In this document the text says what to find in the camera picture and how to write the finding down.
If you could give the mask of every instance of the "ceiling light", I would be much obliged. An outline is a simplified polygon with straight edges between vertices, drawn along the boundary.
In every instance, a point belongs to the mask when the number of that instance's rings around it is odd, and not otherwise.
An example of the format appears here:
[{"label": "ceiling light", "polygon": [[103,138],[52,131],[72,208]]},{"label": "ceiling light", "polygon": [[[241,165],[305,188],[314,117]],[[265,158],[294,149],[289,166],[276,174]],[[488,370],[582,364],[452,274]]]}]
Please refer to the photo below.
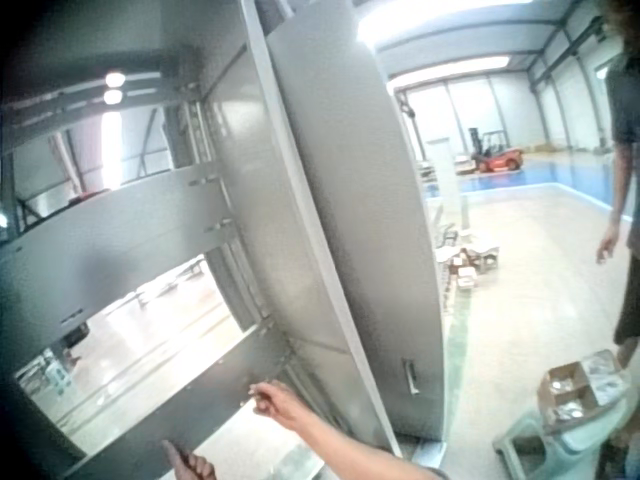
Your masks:
[{"label": "ceiling light", "polygon": [[126,78],[127,77],[124,76],[124,73],[111,72],[107,74],[104,80],[107,82],[109,88],[118,88],[124,85]]},{"label": "ceiling light", "polygon": [[122,116],[120,112],[102,115],[102,182],[115,190],[122,184]]},{"label": "ceiling light", "polygon": [[395,0],[383,5],[360,21],[358,38],[371,48],[387,42],[407,30],[451,13],[533,0]]},{"label": "ceiling light", "polygon": [[398,88],[406,88],[418,83],[428,82],[438,78],[461,75],[463,73],[480,72],[504,68],[509,65],[509,57],[484,57],[461,62],[445,63],[436,67],[424,68],[411,73],[405,73],[387,83],[387,90],[393,93]]},{"label": "ceiling light", "polygon": [[104,103],[107,105],[117,105],[122,101],[122,92],[120,90],[107,90],[104,92]]}]

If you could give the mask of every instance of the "hand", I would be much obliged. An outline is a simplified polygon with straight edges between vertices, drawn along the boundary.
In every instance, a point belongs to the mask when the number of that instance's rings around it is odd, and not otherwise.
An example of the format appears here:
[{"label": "hand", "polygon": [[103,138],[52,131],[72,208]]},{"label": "hand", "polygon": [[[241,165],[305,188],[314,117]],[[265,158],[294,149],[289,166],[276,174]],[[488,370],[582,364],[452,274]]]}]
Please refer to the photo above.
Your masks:
[{"label": "hand", "polygon": [[176,480],[216,480],[216,470],[206,458],[189,453],[185,464],[182,455],[171,442],[163,440],[162,447],[173,467]]},{"label": "hand", "polygon": [[274,380],[249,387],[256,400],[256,414],[269,417],[287,430],[299,432],[313,413],[284,383]]},{"label": "hand", "polygon": [[613,257],[613,252],[620,240],[620,225],[611,223],[604,234],[602,242],[596,252],[596,260],[598,263],[604,263],[607,258]]}]

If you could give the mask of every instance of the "cabinet door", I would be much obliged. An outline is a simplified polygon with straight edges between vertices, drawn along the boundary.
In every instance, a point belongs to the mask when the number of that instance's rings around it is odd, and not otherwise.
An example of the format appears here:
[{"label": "cabinet door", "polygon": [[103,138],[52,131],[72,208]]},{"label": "cabinet door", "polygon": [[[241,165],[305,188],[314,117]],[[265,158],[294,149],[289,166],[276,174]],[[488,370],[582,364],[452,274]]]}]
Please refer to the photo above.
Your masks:
[{"label": "cabinet door", "polygon": [[350,2],[301,9],[268,37],[342,286],[396,431],[440,440],[440,287],[415,162]]}]

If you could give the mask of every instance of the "door handle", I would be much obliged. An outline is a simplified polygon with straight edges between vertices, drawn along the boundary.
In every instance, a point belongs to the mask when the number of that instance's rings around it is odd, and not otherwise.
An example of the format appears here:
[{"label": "door handle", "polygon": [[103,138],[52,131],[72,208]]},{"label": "door handle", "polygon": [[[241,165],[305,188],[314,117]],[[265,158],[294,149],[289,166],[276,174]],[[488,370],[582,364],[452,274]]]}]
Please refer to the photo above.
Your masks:
[{"label": "door handle", "polygon": [[420,395],[420,389],[416,387],[416,368],[413,364],[413,360],[402,360],[402,366],[404,367],[404,374],[407,378],[407,385],[409,386],[409,393],[414,397]]}]

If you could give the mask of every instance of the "shorts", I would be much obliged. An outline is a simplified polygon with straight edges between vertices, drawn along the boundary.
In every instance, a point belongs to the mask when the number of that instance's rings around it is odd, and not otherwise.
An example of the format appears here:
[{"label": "shorts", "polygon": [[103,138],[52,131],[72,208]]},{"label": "shorts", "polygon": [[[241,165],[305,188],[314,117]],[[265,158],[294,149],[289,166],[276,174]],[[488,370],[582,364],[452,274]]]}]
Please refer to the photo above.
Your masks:
[{"label": "shorts", "polygon": [[629,338],[640,338],[640,259],[631,255],[627,290],[613,340],[622,345]]}]

